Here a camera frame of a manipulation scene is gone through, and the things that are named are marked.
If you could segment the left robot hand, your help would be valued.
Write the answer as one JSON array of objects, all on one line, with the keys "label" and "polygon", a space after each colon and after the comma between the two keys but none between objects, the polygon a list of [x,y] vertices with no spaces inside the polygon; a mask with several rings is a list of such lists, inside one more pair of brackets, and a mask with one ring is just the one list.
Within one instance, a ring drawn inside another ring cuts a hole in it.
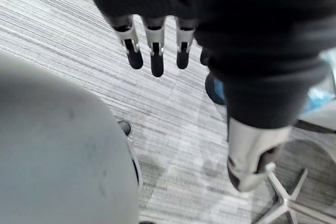
[{"label": "left robot hand", "polygon": [[194,37],[224,85],[228,173],[247,192],[264,178],[329,65],[335,0],[93,0],[108,20],[168,15],[196,23]]}]

